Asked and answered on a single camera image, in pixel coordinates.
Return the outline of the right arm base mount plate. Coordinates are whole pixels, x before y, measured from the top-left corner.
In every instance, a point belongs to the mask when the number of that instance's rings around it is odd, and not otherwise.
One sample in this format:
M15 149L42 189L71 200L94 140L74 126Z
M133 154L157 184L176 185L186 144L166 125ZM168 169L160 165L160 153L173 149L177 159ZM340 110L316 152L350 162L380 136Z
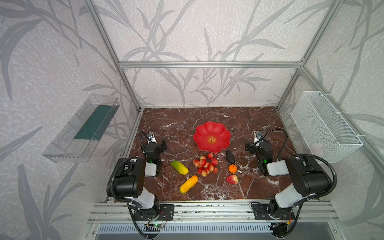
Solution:
M261 204L259 202L252 202L251 208L253 210L255 220L292 221L296 218L293 208L282 209L271 203Z

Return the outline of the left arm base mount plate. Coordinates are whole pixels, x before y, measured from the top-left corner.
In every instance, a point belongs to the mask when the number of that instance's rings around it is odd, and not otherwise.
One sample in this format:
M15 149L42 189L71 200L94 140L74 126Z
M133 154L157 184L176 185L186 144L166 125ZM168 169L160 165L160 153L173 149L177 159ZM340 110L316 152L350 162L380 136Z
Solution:
M172 221L175 213L175 205L160 204L151 209L134 211L136 221L149 221L151 219L160 221Z

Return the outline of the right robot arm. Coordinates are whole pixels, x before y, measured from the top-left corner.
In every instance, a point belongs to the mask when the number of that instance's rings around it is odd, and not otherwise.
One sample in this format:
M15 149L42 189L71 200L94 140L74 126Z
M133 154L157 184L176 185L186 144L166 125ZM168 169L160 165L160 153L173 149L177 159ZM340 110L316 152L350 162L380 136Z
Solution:
M295 218L293 208L324 197L337 185L337 173L330 163L311 154L296 154L273 161L269 142L246 143L245 151L256 156L259 170L266 177L289 176L292 183L270 198L268 204L252 202L256 220Z

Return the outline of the dark fake avocado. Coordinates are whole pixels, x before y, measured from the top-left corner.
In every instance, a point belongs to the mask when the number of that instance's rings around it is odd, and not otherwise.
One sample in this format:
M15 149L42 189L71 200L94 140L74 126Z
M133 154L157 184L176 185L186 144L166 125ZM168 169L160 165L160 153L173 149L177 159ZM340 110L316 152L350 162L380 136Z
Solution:
M236 163L236 158L235 158L234 154L232 153L232 151L230 151L230 150L226 151L226 160L231 165L234 165Z

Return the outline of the yellow fake fruit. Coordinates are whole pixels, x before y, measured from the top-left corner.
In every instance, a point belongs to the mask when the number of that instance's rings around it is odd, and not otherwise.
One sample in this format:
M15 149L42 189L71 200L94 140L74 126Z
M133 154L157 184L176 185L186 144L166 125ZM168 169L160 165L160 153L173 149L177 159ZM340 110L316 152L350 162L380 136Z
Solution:
M198 181L199 181L199 178L196 175L192 176L184 184L181 185L180 192L182 194L187 193L192 187L194 187L197 184Z

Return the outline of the fake orange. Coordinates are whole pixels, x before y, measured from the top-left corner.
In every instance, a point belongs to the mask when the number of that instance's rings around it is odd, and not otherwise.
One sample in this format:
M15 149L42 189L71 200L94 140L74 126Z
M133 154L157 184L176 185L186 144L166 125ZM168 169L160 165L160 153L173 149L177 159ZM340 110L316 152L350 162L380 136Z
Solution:
M237 168L236 165L230 165L230 166L229 166L229 172L230 172L231 174L235 174L237 171L238 171L238 168Z

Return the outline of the red fake lychee bunch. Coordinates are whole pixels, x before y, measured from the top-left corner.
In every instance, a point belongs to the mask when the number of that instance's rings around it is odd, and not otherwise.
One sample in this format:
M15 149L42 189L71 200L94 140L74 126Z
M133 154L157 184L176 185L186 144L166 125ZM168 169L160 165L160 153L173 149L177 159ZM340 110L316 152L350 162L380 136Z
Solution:
M213 153L208 153L205 156L201 156L199 159L192 161L193 165L198 168L198 175L206 177L210 173L218 173L219 161L215 158Z

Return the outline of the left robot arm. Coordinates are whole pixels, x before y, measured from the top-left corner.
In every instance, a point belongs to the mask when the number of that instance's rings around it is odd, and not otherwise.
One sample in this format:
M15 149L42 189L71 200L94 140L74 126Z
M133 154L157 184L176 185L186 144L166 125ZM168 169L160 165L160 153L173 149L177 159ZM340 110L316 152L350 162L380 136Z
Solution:
M157 215L160 212L159 200L145 187L145 178L156 177L162 168L161 154L167 150L166 141L160 144L150 141L142 146L146 157L119 159L107 183L108 197L125 202L128 208L138 213Z

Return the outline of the red yellow fake strawberry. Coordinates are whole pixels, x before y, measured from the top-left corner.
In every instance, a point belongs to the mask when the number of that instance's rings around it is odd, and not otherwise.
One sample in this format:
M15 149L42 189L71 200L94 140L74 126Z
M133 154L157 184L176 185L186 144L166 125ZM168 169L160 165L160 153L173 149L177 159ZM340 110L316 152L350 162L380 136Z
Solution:
M236 185L239 183L239 179L238 179L238 176L236 175L229 175L227 178L226 178L226 182L228 184L231 184L231 185Z

